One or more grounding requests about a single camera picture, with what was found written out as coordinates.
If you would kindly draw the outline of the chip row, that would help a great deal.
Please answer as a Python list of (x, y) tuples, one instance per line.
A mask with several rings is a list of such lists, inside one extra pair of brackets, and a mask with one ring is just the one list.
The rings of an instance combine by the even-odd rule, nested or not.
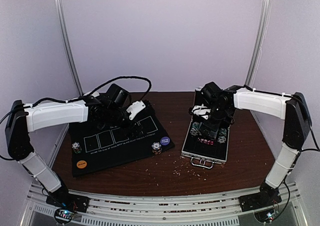
[(200, 135), (199, 131), (200, 123), (198, 122), (193, 122), (190, 128), (190, 134), (191, 136), (198, 136)]
[(227, 140), (227, 130), (225, 128), (221, 128), (218, 133), (217, 142), (225, 143)]

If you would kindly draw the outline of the black poker mat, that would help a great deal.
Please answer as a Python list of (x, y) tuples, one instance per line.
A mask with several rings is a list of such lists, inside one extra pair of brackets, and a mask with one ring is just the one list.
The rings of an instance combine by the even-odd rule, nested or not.
[[(162, 145), (161, 153), (174, 148), (173, 140), (152, 107), (139, 112), (135, 119), (142, 126), (142, 135), (137, 138), (128, 138), (119, 127), (98, 130), (91, 122), (69, 124), (71, 144), (78, 142), (82, 148), (80, 154), (72, 153), (72, 176), (80, 177), (154, 156), (152, 144), (160, 143), (161, 138), (165, 136), (170, 138), (170, 144)], [(86, 168), (77, 168), (76, 163), (80, 160), (87, 162)]]

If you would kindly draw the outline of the orange big blind button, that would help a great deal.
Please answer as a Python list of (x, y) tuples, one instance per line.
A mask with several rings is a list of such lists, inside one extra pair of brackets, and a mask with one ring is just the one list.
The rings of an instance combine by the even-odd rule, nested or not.
[(78, 169), (84, 169), (84, 168), (87, 167), (87, 165), (88, 165), (88, 163), (87, 163), (86, 161), (84, 161), (84, 160), (80, 160), (80, 161), (78, 161), (78, 162), (76, 163), (76, 167), (77, 167)]

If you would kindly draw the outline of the poker chip stack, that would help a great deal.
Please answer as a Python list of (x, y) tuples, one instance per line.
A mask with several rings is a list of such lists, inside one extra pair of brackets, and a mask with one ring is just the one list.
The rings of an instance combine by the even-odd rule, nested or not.
[(152, 152), (157, 155), (162, 152), (162, 145), (159, 142), (155, 142), (151, 145)]
[(78, 142), (74, 142), (71, 145), (71, 148), (75, 154), (80, 154), (82, 152), (81, 145)]

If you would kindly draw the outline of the playing card deck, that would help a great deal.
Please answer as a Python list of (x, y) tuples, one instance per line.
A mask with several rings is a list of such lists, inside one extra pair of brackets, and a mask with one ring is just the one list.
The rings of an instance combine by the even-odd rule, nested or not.
[(208, 137), (208, 138), (216, 138), (217, 136), (217, 131), (213, 130), (209, 127), (202, 126), (201, 129), (199, 129), (202, 136)]

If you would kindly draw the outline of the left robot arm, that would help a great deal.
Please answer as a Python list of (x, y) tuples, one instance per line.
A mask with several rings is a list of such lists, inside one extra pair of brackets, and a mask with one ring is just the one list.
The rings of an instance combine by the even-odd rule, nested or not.
[(61, 208), (67, 208), (72, 203), (68, 188), (35, 151), (29, 133), (61, 124), (96, 122), (127, 128), (129, 135), (136, 135), (139, 126), (135, 117), (146, 107), (139, 100), (122, 108), (103, 95), (86, 95), (58, 102), (51, 102), (47, 98), (46, 102), (39, 104), (23, 104), (21, 100), (17, 100), (5, 116), (9, 159), (22, 164), (43, 185), (55, 203)]

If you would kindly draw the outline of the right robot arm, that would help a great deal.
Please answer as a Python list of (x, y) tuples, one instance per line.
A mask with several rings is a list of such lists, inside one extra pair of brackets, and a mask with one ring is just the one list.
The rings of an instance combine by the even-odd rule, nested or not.
[(268, 206), (278, 196), (279, 186), (293, 170), (302, 147), (312, 132), (312, 121), (302, 93), (271, 93), (246, 85), (234, 85), (222, 90), (214, 82), (200, 90), (206, 105), (195, 106), (192, 112), (211, 123), (231, 122), (236, 109), (251, 110), (277, 117), (284, 121), (284, 132), (279, 155), (260, 186), (256, 202)]

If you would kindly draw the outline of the purple small blind button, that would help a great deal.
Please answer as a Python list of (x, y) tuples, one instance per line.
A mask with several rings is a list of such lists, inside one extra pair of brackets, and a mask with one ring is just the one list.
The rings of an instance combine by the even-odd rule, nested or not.
[(167, 137), (167, 136), (162, 137), (162, 138), (160, 139), (160, 144), (163, 145), (163, 146), (169, 145), (170, 142), (171, 142), (171, 140), (170, 140), (170, 138)]

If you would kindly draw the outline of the aluminium poker case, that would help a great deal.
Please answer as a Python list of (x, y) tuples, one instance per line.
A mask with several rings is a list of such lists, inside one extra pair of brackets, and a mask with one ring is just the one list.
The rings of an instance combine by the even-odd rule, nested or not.
[[(190, 124), (188, 127), (187, 134), (184, 139), (184, 143), (181, 150), (181, 155), (190, 158), (190, 163), (193, 166), (198, 166), (206, 169), (213, 168), (214, 164), (225, 164), (228, 157), (228, 147), (229, 147), (229, 130), (230, 126), (221, 123), (220, 129), (225, 128), (227, 130), (226, 142), (218, 143), (218, 134), (216, 138), (208, 138), (202, 136), (191, 136), (189, 133), (191, 125), (193, 122), (200, 123), (199, 130), (204, 126), (204, 122), (208, 119), (208, 114), (210, 108), (208, 103), (205, 101), (201, 95), (202, 87), (196, 88), (194, 92), (193, 106), (189, 108), (188, 112), (191, 115)], [(198, 138), (205, 138), (214, 141), (214, 145), (204, 145), (198, 142)]]

